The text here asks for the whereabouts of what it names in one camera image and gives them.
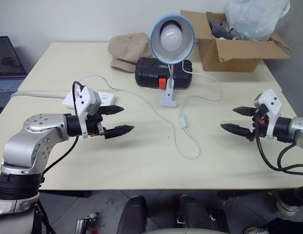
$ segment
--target sneaker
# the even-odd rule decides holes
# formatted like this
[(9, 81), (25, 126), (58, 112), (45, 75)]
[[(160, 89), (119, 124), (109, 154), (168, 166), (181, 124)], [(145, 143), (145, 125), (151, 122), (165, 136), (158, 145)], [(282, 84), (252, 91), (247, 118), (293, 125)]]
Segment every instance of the sneaker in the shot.
[(265, 228), (248, 228), (244, 234), (269, 234), (269, 232)]
[(289, 206), (286, 203), (284, 203), (278, 194), (275, 194), (276, 198), (276, 206), (280, 213), (282, 213), (285, 216), (292, 217), (294, 216), (297, 211), (299, 211), (299, 208), (297, 206)]

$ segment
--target white wall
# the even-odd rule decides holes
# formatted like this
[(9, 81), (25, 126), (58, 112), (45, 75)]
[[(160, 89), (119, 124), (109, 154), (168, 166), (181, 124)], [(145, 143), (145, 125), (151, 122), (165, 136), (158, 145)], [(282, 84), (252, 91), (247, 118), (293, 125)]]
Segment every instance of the white wall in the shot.
[(290, 59), (266, 60), (269, 70), (297, 115), (303, 117), (303, 1), (291, 0), (291, 8), (276, 31), (291, 47)]
[(27, 71), (53, 41), (108, 42), (145, 32), (180, 10), (223, 12), (227, 0), (0, 0), (0, 36), (8, 36)]

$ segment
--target electrical outlet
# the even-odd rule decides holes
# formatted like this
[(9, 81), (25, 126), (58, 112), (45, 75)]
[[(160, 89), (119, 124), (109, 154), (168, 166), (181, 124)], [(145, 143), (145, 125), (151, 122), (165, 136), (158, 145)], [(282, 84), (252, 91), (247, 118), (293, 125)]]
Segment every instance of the electrical outlet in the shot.
[[(101, 98), (101, 106), (110, 106), (113, 105), (116, 98), (113, 94), (104, 93), (104, 92), (97, 92), (99, 97)], [(73, 97), (72, 92), (69, 92), (65, 99), (62, 101), (62, 104), (69, 109), (74, 109), (73, 105)]]

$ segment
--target plastic bag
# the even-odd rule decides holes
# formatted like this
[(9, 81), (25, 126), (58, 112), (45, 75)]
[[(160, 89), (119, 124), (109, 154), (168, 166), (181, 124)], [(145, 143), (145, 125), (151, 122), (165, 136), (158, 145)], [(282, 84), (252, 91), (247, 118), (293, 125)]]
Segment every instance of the plastic bag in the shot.
[(238, 39), (268, 41), (289, 9), (289, 0), (229, 0), (225, 14)]

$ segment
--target table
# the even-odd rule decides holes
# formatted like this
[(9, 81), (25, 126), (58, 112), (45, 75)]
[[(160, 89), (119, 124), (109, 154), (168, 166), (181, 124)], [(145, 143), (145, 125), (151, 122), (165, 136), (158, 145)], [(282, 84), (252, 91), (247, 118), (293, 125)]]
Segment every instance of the table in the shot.
[[(163, 117), (174, 123), (181, 150), (189, 156), (196, 155), (197, 148), (179, 128), (179, 108), (159, 106), (164, 91), (139, 87), (133, 74), (110, 68), (111, 59), (107, 43), (52, 43), (20, 90), (65, 95), (72, 81), (83, 75), (98, 73), (105, 76), (111, 85), (128, 89), (149, 100)], [(196, 49), (189, 59), (195, 72), (204, 72)], [(117, 97), (116, 104), (125, 108), (117, 115), (104, 116), (103, 125), (112, 128), (128, 124), (134, 125), (135, 129), (109, 140), (100, 136), (79, 139), (71, 154), (46, 174), (42, 189), (277, 189), (303, 185), (302, 176), (269, 169), (255, 143), (220, 127), (221, 123), (236, 123), (250, 128), (251, 118), (231, 110), (238, 106), (252, 106), (253, 99), (268, 88), (273, 88), (283, 103), (283, 116), (295, 116), (267, 67), (261, 63), (254, 73), (207, 74), (221, 82), (224, 97), (219, 102), (194, 98), (184, 109), (188, 130), (202, 148), (202, 154), (196, 160), (183, 158), (177, 152), (172, 127), (156, 116), (141, 99), (125, 92), (112, 91), (99, 78), (85, 79), (83, 82), (93, 89), (113, 92)], [(187, 90), (176, 90), (174, 98), (181, 104), (190, 94), (216, 98), (218, 91), (217, 85), (210, 79), (193, 76), (191, 86)], [(59, 99), (12, 98), (0, 116), (0, 162), (5, 142), (21, 129), (29, 116), (70, 112), (72, 110), (63, 107)], [(70, 139), (56, 145), (49, 164), (72, 143), (73, 139)], [(268, 159), (276, 164), (278, 153), (286, 145), (267, 139), (263, 139), (262, 143)], [(293, 148), (291, 154), (285, 155), (283, 163), (303, 163), (303, 150)]]

